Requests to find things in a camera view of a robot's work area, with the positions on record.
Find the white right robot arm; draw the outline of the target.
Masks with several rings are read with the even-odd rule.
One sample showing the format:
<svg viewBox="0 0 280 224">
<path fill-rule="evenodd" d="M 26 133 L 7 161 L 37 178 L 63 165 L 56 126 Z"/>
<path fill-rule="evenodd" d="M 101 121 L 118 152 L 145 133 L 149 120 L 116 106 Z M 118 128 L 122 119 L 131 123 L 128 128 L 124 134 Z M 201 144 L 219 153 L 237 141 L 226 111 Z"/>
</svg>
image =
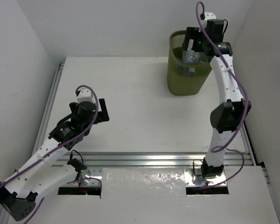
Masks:
<svg viewBox="0 0 280 224">
<path fill-rule="evenodd" d="M 187 29 L 187 39 L 193 40 L 194 52 L 207 57 L 219 92 L 219 105 L 210 114 L 213 128 L 210 148 L 201 165 L 201 176 L 212 178 L 222 174 L 226 149 L 239 132 L 251 102 L 235 76 L 232 47 L 223 41 L 225 21 L 204 18 L 198 24 L 197 28 Z"/>
</svg>

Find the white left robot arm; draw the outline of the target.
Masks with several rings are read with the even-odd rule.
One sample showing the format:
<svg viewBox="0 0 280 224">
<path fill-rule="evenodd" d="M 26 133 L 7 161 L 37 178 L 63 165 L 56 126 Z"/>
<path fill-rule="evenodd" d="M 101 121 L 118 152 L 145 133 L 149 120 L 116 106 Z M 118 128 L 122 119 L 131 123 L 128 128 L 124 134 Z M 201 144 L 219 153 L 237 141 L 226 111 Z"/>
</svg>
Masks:
<svg viewBox="0 0 280 224">
<path fill-rule="evenodd" d="M 92 180 L 101 182 L 81 160 L 70 155 L 58 170 L 45 175 L 60 157 L 72 153 L 73 147 L 90 132 L 93 124 L 109 121 L 103 98 L 70 103 L 71 113 L 62 118 L 31 158 L 5 181 L 0 182 L 0 205 L 17 222 L 25 223 L 35 214 L 45 196 L 67 183 L 86 187 Z"/>
</svg>

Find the clear bottle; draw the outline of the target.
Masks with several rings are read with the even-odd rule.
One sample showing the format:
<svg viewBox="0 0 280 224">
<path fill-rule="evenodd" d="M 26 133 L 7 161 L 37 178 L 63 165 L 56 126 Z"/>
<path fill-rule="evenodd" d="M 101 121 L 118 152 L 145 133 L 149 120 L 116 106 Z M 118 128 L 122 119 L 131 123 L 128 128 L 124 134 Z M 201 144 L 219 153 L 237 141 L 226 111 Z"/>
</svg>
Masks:
<svg viewBox="0 0 280 224">
<path fill-rule="evenodd" d="M 205 55 L 203 52 L 195 52 L 191 49 L 182 50 L 182 62 L 189 64 L 204 63 Z"/>
</svg>

